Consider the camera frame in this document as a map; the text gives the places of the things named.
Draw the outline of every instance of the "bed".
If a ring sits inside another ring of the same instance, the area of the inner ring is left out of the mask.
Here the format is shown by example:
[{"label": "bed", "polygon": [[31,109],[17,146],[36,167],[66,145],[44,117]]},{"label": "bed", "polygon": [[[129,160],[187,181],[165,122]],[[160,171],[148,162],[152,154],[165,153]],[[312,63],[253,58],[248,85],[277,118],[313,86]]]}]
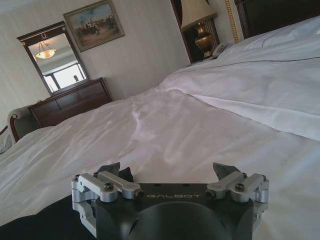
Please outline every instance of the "bed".
[{"label": "bed", "polygon": [[318,0],[234,0],[245,39],[319,15]]},{"label": "bed", "polygon": [[[254,239],[318,239],[319,66],[316,17],[248,38],[140,95],[29,133],[0,155],[0,232],[14,236],[35,214],[37,224],[21,234],[57,221],[67,232],[76,212],[46,222],[41,210],[63,213],[55,204],[70,203],[72,177],[102,165],[121,162],[140,183],[210,183],[218,162],[270,179],[269,209]],[[74,234],[64,239],[80,239]]]}]

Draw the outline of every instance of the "silver metal bracket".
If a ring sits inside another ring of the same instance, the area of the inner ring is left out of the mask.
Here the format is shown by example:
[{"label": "silver metal bracket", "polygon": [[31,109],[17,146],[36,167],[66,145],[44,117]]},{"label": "silver metal bracket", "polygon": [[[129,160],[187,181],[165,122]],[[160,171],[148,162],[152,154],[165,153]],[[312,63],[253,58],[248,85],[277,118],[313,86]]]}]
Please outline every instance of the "silver metal bracket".
[{"label": "silver metal bracket", "polygon": [[247,177],[245,173],[234,171],[218,182],[207,185],[206,195],[218,200],[226,197],[230,191],[232,200],[246,203],[253,200],[253,230],[260,223],[262,213],[268,209],[269,180],[261,174]]},{"label": "silver metal bracket", "polygon": [[128,182],[108,171],[100,172],[97,178],[88,173],[76,175],[71,181],[72,208],[79,212],[81,223],[97,237],[96,219],[87,200],[100,198],[101,202],[112,203],[118,199],[118,191],[129,200],[142,197],[138,183]]}]

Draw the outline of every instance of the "white pillow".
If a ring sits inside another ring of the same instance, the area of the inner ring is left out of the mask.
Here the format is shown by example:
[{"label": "white pillow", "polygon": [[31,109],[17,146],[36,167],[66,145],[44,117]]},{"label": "white pillow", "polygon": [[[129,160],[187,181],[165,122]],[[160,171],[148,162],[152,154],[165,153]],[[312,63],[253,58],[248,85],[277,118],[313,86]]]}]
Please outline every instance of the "white pillow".
[{"label": "white pillow", "polygon": [[320,16],[245,39],[225,50],[220,56],[224,57],[245,50],[265,48],[314,35],[320,35]]}]

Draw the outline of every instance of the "white duvet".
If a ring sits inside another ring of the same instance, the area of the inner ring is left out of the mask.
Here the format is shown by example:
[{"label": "white duvet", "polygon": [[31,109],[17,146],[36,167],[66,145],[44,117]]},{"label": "white duvet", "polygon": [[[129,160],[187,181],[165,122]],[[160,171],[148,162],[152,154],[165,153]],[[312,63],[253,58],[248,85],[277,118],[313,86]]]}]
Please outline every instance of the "white duvet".
[{"label": "white duvet", "polygon": [[319,239],[320,38],[222,55],[140,95],[32,132],[0,156],[0,225],[121,162],[137,182],[210,183],[212,163],[270,180],[259,240]]}]

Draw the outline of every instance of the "wooden dresser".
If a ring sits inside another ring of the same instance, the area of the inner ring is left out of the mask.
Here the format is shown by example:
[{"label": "wooden dresser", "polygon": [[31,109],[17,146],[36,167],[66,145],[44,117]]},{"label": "wooden dresser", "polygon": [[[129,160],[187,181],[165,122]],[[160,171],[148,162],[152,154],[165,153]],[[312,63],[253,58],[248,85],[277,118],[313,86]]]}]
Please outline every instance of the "wooden dresser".
[{"label": "wooden dresser", "polygon": [[40,128],[55,126],[75,115],[96,109],[112,102],[103,78],[86,81],[68,91],[54,95],[31,105],[32,112]]}]

